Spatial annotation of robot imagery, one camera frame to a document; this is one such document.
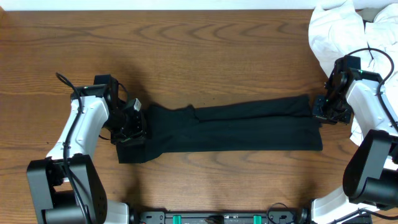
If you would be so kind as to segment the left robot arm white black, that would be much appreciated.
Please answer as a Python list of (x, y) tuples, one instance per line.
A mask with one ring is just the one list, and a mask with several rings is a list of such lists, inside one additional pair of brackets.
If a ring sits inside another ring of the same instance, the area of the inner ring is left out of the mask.
[(146, 137), (139, 100), (120, 99), (120, 88), (122, 84), (73, 88), (70, 116), (57, 143), (27, 167), (38, 223), (133, 223), (135, 214), (127, 203), (107, 198), (93, 162), (103, 128), (120, 160)]

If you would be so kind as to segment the black t-shirt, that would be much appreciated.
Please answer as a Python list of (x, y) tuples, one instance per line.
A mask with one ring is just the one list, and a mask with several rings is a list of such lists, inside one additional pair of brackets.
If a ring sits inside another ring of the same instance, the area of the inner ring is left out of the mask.
[(144, 117), (147, 136), (118, 143), (119, 163), (145, 163), (168, 152), (323, 149), (307, 95), (176, 110), (151, 105)]

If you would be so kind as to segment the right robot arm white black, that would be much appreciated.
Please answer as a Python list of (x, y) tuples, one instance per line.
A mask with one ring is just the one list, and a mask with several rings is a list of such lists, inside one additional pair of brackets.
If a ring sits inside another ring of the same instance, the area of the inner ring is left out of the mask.
[(325, 88), (317, 116), (336, 123), (353, 113), (364, 138), (346, 166), (342, 186), (313, 200), (298, 223), (366, 223), (366, 215), (397, 207), (397, 116), (378, 73), (336, 69)]

